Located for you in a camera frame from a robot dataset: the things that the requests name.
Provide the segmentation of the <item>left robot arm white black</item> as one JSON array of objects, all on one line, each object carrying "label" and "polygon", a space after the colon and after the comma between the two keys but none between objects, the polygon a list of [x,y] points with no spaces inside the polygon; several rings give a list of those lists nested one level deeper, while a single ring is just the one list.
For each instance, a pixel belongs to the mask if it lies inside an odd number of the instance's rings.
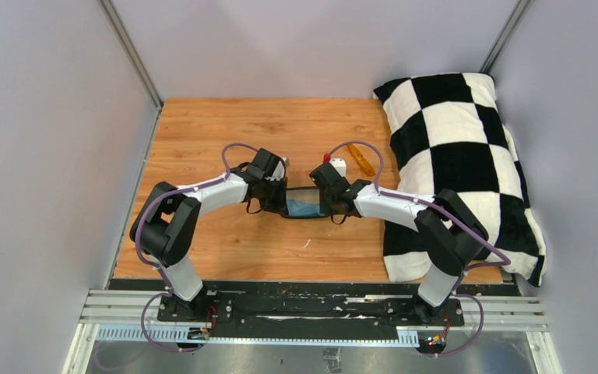
[{"label": "left robot arm white black", "polygon": [[132,224],[130,238],[139,259],[163,278],[177,310],[189,322],[201,320],[207,300],[189,255],[199,218],[227,206],[259,202],[261,210],[285,212],[288,159],[264,148],[252,161],[227,167],[215,178],[193,185],[159,182]]}]

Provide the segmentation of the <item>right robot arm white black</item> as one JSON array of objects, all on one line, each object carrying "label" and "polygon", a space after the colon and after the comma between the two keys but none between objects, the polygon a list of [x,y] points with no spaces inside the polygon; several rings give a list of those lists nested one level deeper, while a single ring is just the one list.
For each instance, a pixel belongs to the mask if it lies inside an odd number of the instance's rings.
[{"label": "right robot arm white black", "polygon": [[469,263],[488,243],[488,233],[456,192],[443,189],[430,200],[377,187],[367,180],[347,181],[330,163],[310,172],[328,215],[378,218],[418,233],[431,266],[414,297],[418,322],[433,325]]}]

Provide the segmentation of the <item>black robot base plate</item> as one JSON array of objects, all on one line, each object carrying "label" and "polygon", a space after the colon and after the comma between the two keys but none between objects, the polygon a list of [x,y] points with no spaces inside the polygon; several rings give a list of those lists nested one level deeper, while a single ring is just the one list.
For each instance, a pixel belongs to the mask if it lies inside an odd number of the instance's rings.
[{"label": "black robot base plate", "polygon": [[442,349],[449,333],[492,320],[484,297],[514,298],[511,284],[464,284],[437,312],[417,304],[414,284],[346,284],[209,280],[191,302],[170,296],[159,280],[113,280],[134,291],[146,312],[135,322],[156,342],[203,344],[367,345]]}]

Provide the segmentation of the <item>light blue cleaning cloth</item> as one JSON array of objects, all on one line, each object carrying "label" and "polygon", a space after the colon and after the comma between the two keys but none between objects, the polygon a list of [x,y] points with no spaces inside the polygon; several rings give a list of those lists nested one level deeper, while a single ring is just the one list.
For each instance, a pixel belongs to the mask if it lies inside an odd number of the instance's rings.
[{"label": "light blue cleaning cloth", "polygon": [[318,203],[306,203],[298,200],[287,200],[287,217],[305,219],[322,217]]}]

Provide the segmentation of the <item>black glasses case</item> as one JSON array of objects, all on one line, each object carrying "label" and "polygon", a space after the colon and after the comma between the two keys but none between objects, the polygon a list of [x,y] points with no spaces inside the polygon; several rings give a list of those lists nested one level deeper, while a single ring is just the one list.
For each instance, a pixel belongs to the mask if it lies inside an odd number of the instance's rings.
[{"label": "black glasses case", "polygon": [[280,215],[288,219],[317,219],[329,216],[316,186],[291,187],[285,192]]}]

